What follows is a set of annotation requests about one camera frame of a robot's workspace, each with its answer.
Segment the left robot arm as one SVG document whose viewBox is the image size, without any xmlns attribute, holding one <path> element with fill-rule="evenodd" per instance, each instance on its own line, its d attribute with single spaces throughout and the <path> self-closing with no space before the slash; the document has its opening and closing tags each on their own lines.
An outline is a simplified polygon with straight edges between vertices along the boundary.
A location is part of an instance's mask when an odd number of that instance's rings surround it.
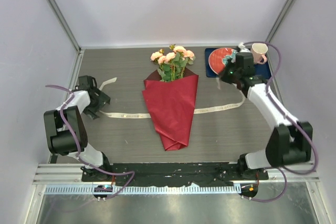
<svg viewBox="0 0 336 224">
<path fill-rule="evenodd" d="M 97 119 L 97 113 L 110 103 L 110 97 L 101 91 L 92 76 L 81 76 L 74 89 L 58 85 L 46 85 L 65 91 L 68 99 L 54 110 L 44 113 L 44 125 L 48 149 L 52 154 L 72 157 L 83 164 L 85 179 L 105 182 L 112 177 L 112 169 L 106 155 L 89 144 L 82 115 Z"/>
</svg>

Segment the cream ribbon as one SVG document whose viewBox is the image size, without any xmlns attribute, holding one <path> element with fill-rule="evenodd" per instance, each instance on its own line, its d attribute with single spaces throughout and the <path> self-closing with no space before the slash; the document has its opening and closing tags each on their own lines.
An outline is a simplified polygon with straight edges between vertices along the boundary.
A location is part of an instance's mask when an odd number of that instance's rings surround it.
<svg viewBox="0 0 336 224">
<path fill-rule="evenodd" d="M 112 79 L 108 79 L 104 81 L 100 87 L 99 90 L 102 91 L 103 88 L 106 85 L 115 83 L 117 81 L 117 77 L 114 77 Z M 246 98 L 245 95 L 240 92 L 242 100 L 238 103 L 230 103 L 226 105 L 219 105 L 219 106 L 212 106 L 212 107 L 207 107 L 207 108 L 201 108 L 201 109 L 195 109 L 194 110 L 194 115 L 196 114 L 206 114 L 206 113 L 214 113 L 214 112 L 220 112 L 220 111 L 227 111 L 231 109 L 236 109 L 240 107 L 241 105 L 244 104 Z M 149 113 L 117 113 L 117 112 L 103 112 L 100 111 L 103 115 L 109 117 L 109 118 L 114 118 L 114 119 L 150 119 L 151 116 Z"/>
</svg>

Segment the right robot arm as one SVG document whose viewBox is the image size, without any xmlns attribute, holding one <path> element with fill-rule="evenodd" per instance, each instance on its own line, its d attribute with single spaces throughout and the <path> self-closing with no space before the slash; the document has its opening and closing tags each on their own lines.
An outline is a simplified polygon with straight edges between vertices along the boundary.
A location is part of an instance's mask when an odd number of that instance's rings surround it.
<svg viewBox="0 0 336 224">
<path fill-rule="evenodd" d="M 263 150 L 242 154 L 237 173 L 250 179 L 257 169 L 283 168 L 311 159 L 312 125 L 299 122 L 276 98 L 267 80 L 255 74 L 253 55 L 238 52 L 224 59 L 224 69 L 218 74 L 220 81 L 233 84 L 261 112 L 272 130 Z"/>
</svg>

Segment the dark red wrapping paper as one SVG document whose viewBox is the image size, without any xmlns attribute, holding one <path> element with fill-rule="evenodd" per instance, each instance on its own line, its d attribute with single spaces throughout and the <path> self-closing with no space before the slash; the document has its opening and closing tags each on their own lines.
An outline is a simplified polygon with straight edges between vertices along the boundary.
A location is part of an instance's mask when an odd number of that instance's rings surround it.
<svg viewBox="0 0 336 224">
<path fill-rule="evenodd" d="M 142 95 L 165 151 L 189 145 L 198 75 L 186 68 L 182 79 L 162 82 L 157 71 L 145 80 Z"/>
</svg>

